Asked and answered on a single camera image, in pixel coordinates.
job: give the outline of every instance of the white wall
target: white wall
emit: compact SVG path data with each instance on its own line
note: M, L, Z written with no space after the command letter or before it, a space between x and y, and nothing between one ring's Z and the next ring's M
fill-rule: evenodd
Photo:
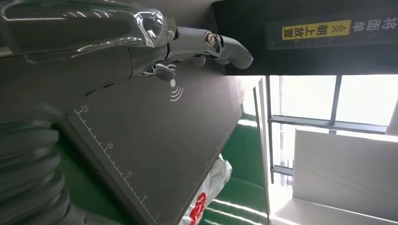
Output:
M395 225L394 222L291 199L272 218L272 225Z
M295 148L293 198L398 221L397 142L298 130Z
M392 113L386 134L398 136L398 101L395 104L394 112Z

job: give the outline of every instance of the yellow label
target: yellow label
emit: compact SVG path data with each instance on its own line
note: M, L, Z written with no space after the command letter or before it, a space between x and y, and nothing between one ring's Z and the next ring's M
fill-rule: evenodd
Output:
M282 40L350 35L351 20L282 27Z

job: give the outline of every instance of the red printed logo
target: red printed logo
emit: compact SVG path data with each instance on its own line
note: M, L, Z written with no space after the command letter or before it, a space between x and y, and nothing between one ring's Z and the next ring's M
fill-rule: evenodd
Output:
M191 218L191 223L189 225L196 225L196 223L199 222L200 218L202 217L203 210L205 210L206 200L206 194L202 192L198 196L195 207L192 209L189 215L189 217Z

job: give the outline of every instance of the transparent plastic cover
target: transparent plastic cover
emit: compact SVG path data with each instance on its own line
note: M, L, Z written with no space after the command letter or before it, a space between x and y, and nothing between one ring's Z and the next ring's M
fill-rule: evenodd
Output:
M0 3L0 57L76 57L113 46L158 47L176 23L159 10L114 0L6 0Z
M203 211L230 180L231 173L231 164L220 154L178 225L198 225Z

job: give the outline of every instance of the bolt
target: bolt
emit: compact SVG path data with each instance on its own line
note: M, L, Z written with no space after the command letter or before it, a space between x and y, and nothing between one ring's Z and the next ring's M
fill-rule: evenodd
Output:
M208 45L209 47L213 47L215 44L214 34L212 32L206 32L205 41L206 41L206 45Z

